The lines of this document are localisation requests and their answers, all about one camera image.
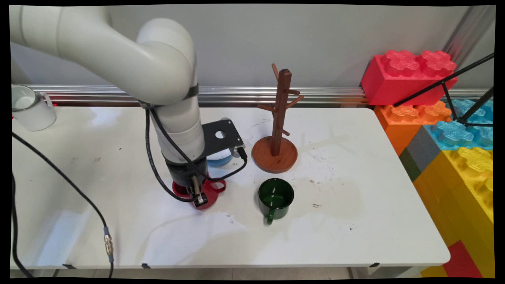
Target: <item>gray wall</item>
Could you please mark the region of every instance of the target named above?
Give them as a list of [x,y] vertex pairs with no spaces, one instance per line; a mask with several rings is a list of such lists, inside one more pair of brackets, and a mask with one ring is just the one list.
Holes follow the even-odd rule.
[[[270,65],[276,63],[293,72],[295,86],[357,87],[375,54],[442,49],[467,8],[205,4],[109,10],[114,28],[132,40],[152,18],[181,23],[195,43],[201,85],[272,86]],[[16,44],[11,56],[31,83],[107,84],[76,64]]]

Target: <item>white table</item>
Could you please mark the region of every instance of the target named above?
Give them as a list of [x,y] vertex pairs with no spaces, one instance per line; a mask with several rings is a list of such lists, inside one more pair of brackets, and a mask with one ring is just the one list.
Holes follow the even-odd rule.
[[[285,130],[298,149],[288,172],[260,170],[250,151],[271,135],[272,115],[254,108],[202,108],[202,123],[232,119],[249,155],[206,211],[170,197],[149,166],[141,108],[60,107],[39,132],[13,131],[33,144],[102,211],[116,268],[368,267],[441,265],[440,234],[369,109],[292,108]],[[160,175],[172,184],[151,124]],[[103,226],[93,209],[44,161],[13,139],[18,251],[27,269],[108,268]],[[239,167],[234,158],[221,176]],[[289,213],[268,226],[256,199],[271,177],[295,190]],[[11,257],[11,268],[16,265]]]

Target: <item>floor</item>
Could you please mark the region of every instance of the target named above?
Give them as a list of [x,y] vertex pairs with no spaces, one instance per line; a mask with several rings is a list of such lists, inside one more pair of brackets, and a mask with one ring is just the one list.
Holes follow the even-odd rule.
[[[35,277],[105,278],[108,269],[30,270]],[[11,270],[11,278],[23,278]],[[184,280],[319,280],[351,279],[345,267],[335,268],[200,268],[200,269],[115,269],[113,278]]]

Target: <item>wooden mug tree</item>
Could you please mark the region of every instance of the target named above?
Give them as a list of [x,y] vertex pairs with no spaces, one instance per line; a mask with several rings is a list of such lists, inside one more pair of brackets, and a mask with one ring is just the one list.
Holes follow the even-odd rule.
[[258,105],[258,108],[272,112],[274,117],[272,136],[263,137],[256,142],[252,148],[252,157],[260,169],[270,173],[281,173],[289,170],[298,157],[296,146],[282,137],[283,134],[289,136],[289,132],[284,130],[286,110],[304,97],[299,96],[288,104],[289,94],[299,95],[300,92],[290,89],[292,74],[288,69],[278,72],[275,64],[272,64],[272,68],[277,78],[275,107]]

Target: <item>green mug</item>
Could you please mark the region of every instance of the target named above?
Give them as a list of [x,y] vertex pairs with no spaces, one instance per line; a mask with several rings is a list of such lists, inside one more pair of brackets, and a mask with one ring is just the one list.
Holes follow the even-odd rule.
[[261,213],[267,218],[268,224],[274,219],[280,219],[287,214],[287,210],[294,198],[291,185],[280,178],[265,180],[258,190]]

